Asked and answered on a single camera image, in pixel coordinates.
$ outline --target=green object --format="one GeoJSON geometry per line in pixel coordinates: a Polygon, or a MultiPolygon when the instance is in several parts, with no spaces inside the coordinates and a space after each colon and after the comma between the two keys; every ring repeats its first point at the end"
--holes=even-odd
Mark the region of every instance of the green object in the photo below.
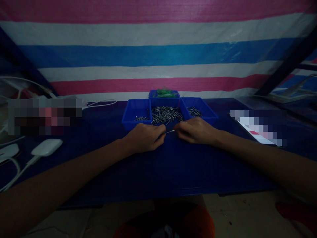
{"type": "Polygon", "coordinates": [[[156,92],[157,92],[157,95],[155,95],[156,98],[176,98],[177,97],[177,93],[173,93],[173,90],[157,89],[156,92]]]}

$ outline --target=blue table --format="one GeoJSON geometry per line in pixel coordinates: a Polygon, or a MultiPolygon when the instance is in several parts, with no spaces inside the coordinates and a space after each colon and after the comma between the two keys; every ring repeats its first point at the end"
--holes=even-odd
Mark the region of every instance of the blue table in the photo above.
{"type": "MultiPolygon", "coordinates": [[[[243,138],[249,135],[231,118],[233,110],[248,110],[235,99],[206,99],[219,119],[214,127],[243,138]]],[[[126,135],[121,124],[127,102],[83,111],[83,125],[70,135],[60,138],[64,144],[52,156],[41,158],[18,182],[53,166],[107,145],[126,135]]],[[[288,146],[293,153],[316,159],[317,129],[294,119],[288,119],[288,146]]],[[[23,139],[17,160],[24,165],[30,152],[46,137],[23,139]]],[[[15,174],[11,163],[0,167],[0,186],[15,174]]],[[[63,207],[82,207],[127,200],[177,197],[206,193],[243,193],[278,189],[279,186],[249,164],[229,153],[206,145],[188,144],[169,133],[156,151],[126,158],[85,185],[63,207]]]]}

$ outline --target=forearm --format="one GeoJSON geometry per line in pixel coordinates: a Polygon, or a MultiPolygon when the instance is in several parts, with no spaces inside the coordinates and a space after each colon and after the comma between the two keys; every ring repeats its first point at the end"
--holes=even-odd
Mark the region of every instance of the forearm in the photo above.
{"type": "Polygon", "coordinates": [[[317,163],[305,157],[221,131],[214,146],[252,164],[299,196],[317,200],[317,163]]]}
{"type": "Polygon", "coordinates": [[[19,237],[36,226],[107,167],[130,156],[125,146],[117,140],[0,194],[0,236],[19,237]]]}

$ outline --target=blue stripe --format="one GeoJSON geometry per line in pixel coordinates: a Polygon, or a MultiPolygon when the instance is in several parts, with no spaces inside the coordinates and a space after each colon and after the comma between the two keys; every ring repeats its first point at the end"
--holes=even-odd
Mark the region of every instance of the blue stripe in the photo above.
{"type": "MultiPolygon", "coordinates": [[[[288,88],[290,86],[293,86],[296,83],[299,83],[303,81],[307,76],[304,75],[294,75],[292,78],[287,80],[282,85],[278,86],[279,88],[288,88]]],[[[317,91],[317,77],[310,78],[306,81],[306,83],[303,85],[302,89],[306,90],[312,90],[317,91]]]]}
{"type": "Polygon", "coordinates": [[[257,63],[283,60],[301,38],[166,46],[32,46],[20,48],[38,68],[257,63]]]}
{"type": "Polygon", "coordinates": [[[310,56],[308,56],[305,60],[307,60],[307,61],[312,61],[312,60],[314,60],[314,59],[316,59],[316,58],[317,58],[317,49],[315,49],[315,50],[313,51],[313,53],[311,53],[310,56]]]}

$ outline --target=metal frame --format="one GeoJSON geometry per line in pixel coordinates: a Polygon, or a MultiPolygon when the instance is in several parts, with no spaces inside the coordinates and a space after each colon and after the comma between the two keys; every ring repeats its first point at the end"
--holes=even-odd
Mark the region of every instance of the metal frame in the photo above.
{"type": "MultiPolygon", "coordinates": [[[[20,72],[27,79],[43,85],[44,87],[50,89],[56,96],[58,96],[56,90],[43,77],[43,75],[37,70],[33,63],[24,55],[24,53],[3,31],[2,28],[0,28],[0,53],[12,65],[12,67],[0,69],[0,74],[5,75],[20,72]]],[[[34,86],[36,86],[38,90],[50,98],[50,96],[40,87],[37,85],[34,86]]]]}
{"type": "Polygon", "coordinates": [[[255,93],[259,96],[267,96],[296,68],[317,70],[317,66],[300,64],[317,48],[317,26],[290,54],[283,64],[255,93]]]}

